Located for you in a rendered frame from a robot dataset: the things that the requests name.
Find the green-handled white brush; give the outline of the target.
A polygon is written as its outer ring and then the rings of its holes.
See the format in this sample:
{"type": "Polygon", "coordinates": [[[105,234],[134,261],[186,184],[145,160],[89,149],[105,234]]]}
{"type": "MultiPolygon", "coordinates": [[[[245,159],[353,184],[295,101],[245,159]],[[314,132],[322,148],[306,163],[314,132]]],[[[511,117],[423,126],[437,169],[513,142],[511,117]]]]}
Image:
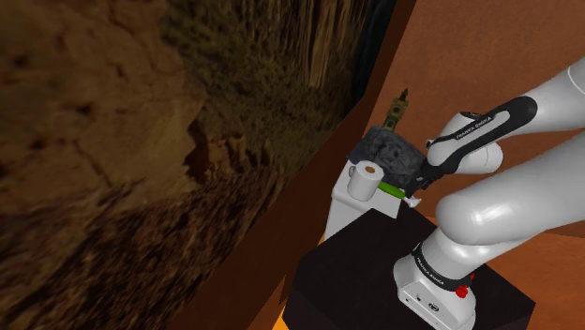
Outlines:
{"type": "Polygon", "coordinates": [[[421,199],[417,199],[415,197],[407,197],[403,189],[391,186],[384,182],[381,182],[378,185],[378,189],[404,201],[411,208],[416,207],[422,201],[421,199]]]}

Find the dark grey rock-like block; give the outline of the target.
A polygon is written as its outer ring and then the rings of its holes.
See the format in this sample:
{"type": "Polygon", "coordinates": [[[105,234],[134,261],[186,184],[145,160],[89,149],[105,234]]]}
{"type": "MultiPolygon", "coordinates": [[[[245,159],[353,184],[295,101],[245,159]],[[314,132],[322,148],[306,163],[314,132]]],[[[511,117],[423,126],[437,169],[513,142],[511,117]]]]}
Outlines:
{"type": "Polygon", "coordinates": [[[425,156],[395,132],[372,126],[347,159],[354,165],[365,160],[378,164],[384,183],[405,189],[419,174],[425,156]]]}

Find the black robot stand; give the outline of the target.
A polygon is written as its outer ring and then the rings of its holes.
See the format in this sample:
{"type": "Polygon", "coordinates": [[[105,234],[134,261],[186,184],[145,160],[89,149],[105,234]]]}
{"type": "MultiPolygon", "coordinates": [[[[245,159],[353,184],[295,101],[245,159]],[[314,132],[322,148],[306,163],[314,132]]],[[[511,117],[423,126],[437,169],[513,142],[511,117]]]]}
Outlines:
{"type": "Polygon", "coordinates": [[[435,225],[407,206],[375,209],[306,254],[283,311],[289,330],[434,330],[398,300],[397,259],[435,225]]]}

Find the white toilet paper roll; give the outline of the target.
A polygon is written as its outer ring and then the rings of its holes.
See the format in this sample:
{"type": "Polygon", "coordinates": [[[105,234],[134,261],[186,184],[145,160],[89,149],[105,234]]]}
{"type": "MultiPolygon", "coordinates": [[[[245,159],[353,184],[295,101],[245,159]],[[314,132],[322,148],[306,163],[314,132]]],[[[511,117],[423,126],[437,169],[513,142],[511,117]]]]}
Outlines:
{"type": "Polygon", "coordinates": [[[375,162],[362,160],[349,168],[348,193],[360,202],[369,201],[383,180],[383,169],[375,162]]]}

